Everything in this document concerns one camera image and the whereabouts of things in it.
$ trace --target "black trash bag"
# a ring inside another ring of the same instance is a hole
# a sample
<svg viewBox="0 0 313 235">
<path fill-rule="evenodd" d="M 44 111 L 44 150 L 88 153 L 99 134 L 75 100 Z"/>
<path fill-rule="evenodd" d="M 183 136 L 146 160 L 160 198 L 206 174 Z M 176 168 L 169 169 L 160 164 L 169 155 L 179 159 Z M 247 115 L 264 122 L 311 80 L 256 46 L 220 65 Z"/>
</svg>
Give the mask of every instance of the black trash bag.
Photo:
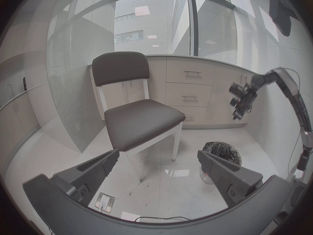
<svg viewBox="0 0 313 235">
<path fill-rule="evenodd" d="M 241 156 L 239 152 L 230 144 L 224 142 L 207 142 L 202 149 L 208 151 L 229 162 L 241 165 Z"/>
</svg>

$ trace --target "sink faucet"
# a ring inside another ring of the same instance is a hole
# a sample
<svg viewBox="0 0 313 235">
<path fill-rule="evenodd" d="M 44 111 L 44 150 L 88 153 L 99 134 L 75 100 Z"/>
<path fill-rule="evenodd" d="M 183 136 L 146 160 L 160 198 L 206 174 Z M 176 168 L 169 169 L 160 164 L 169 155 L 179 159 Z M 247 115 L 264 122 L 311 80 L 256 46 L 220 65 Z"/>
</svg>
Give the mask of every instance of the sink faucet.
<svg viewBox="0 0 313 235">
<path fill-rule="evenodd" d="M 12 91 L 12 98 L 14 98 L 14 93 L 13 93 L 13 88 L 12 88 L 12 84 L 8 84 L 8 85 L 7 85 L 7 87 L 8 87 L 9 85 L 11 86 L 11 91 Z"/>
</svg>

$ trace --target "chair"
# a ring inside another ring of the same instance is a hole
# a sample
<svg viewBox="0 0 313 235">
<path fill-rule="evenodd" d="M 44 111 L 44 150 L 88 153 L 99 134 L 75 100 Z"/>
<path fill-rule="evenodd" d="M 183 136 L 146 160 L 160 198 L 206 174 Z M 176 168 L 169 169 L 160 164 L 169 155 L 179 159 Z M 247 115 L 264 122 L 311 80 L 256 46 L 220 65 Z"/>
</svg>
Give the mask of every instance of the chair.
<svg viewBox="0 0 313 235">
<path fill-rule="evenodd" d="M 186 117 L 174 108 L 149 99 L 149 65 L 141 53 L 105 53 L 93 60 L 92 72 L 105 110 L 104 119 L 113 149 L 119 149 L 129 173 L 140 184 L 128 158 L 175 132 L 172 154 L 172 160 L 175 160 L 182 122 Z M 145 99 L 108 110 L 103 90 L 99 90 L 99 87 L 135 79 L 143 80 Z"/>
</svg>

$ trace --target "tiled floor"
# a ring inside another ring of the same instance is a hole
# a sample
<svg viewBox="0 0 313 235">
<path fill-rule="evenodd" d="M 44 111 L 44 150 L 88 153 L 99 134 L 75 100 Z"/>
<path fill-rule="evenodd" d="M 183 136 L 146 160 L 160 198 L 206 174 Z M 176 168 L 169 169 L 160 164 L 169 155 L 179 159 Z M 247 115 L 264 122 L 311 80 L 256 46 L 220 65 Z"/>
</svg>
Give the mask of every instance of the tiled floor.
<svg viewBox="0 0 313 235">
<path fill-rule="evenodd" d="M 242 166 L 263 174 L 263 181 L 277 174 L 274 165 L 256 141 L 243 129 L 183 129 L 178 155 L 171 160 L 174 135 L 130 158 L 141 180 L 136 185 L 121 159 L 118 160 L 95 194 L 99 192 L 115 197 L 110 215 L 121 217 L 123 212 L 151 217 L 184 216 L 190 219 L 203 217 L 227 208 L 214 185 L 202 181 L 197 151 L 206 142 L 223 141 L 233 145 L 240 153 Z M 73 151 L 41 130 L 37 131 L 17 152 L 6 173 L 5 183 L 15 202 L 25 215 L 46 233 L 47 227 L 31 207 L 22 183 L 43 173 L 54 173 L 72 167 L 112 149 L 106 127 L 82 153 Z M 140 222 L 174 222 L 182 219 L 141 219 Z"/>
</svg>

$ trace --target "chair cushion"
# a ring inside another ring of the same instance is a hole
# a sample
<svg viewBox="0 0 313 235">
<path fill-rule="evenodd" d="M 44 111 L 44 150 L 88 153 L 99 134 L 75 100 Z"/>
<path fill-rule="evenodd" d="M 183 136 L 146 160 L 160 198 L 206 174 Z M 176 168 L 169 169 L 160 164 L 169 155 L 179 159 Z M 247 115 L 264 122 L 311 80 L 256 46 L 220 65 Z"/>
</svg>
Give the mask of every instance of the chair cushion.
<svg viewBox="0 0 313 235">
<path fill-rule="evenodd" d="M 128 151 L 157 137 L 185 118 L 184 113 L 150 99 L 104 112 L 112 146 L 120 151 Z"/>
</svg>

